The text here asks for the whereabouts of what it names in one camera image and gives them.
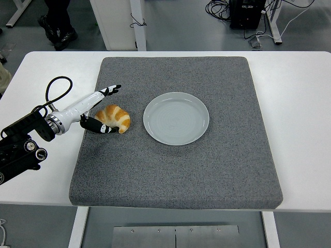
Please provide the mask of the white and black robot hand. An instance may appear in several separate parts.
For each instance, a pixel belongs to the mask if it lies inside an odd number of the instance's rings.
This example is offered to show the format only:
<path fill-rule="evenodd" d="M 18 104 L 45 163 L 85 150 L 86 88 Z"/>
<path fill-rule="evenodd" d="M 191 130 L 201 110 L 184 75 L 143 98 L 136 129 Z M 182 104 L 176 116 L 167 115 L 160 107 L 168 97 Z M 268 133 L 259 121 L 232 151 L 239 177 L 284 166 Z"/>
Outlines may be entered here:
<path fill-rule="evenodd" d="M 52 127 L 55 134 L 62 135 L 69 130 L 73 122 L 80 121 L 83 114 L 86 114 L 99 104 L 104 97 L 117 93 L 120 88 L 121 85 L 112 85 L 102 90 L 95 91 L 92 94 L 84 96 L 62 111 L 53 110 L 53 107 L 51 107 L 52 112 L 47 115 L 46 121 Z"/>

